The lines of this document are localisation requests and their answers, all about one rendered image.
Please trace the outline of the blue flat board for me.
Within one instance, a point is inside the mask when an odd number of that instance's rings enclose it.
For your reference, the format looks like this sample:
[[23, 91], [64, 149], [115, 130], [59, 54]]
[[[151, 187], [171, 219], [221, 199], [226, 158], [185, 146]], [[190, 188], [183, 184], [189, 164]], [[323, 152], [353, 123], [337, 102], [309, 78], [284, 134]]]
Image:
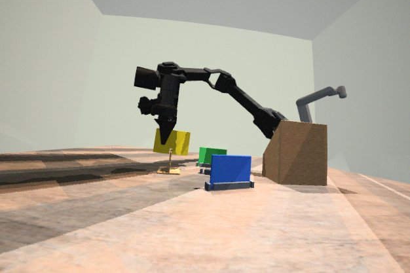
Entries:
[[250, 181], [252, 156], [212, 155], [210, 183]]

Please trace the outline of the green flat board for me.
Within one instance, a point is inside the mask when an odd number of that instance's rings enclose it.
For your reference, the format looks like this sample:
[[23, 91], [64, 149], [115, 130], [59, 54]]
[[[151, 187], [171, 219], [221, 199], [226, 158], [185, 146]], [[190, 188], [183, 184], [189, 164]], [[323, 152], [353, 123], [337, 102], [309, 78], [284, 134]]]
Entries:
[[227, 150], [200, 147], [198, 166], [199, 166], [199, 163], [211, 164], [212, 155], [227, 155]]

